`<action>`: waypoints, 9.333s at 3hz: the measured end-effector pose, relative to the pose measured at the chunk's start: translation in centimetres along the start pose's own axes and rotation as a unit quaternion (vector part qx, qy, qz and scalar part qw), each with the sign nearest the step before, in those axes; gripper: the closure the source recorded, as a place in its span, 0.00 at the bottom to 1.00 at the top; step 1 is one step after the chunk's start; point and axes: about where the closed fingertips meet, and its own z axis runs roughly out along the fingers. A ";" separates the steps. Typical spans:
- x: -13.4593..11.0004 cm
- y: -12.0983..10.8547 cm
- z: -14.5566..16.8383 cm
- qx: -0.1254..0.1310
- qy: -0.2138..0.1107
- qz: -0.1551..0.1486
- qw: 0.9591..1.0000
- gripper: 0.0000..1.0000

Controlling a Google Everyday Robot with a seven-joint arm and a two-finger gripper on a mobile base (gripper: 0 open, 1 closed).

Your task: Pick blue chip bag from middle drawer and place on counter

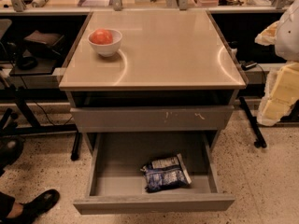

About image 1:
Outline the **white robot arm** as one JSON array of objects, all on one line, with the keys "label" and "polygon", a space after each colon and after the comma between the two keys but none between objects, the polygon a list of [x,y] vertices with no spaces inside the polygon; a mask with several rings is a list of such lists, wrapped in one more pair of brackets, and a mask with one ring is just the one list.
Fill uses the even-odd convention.
[{"label": "white robot arm", "polygon": [[288,115],[299,100],[299,0],[295,0],[275,21],[255,37],[259,45],[275,46],[275,53],[286,63],[271,71],[265,95],[259,105],[257,121],[273,126]]}]

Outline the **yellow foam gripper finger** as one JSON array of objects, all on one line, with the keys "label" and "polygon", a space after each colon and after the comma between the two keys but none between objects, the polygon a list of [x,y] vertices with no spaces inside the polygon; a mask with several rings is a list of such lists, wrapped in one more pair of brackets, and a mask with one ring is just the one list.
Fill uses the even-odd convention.
[{"label": "yellow foam gripper finger", "polygon": [[275,45],[277,41],[278,22],[275,21],[255,37],[255,42],[262,46]]},{"label": "yellow foam gripper finger", "polygon": [[298,100],[299,63],[286,63],[279,70],[271,70],[258,109],[258,123],[273,126],[291,112]]}]

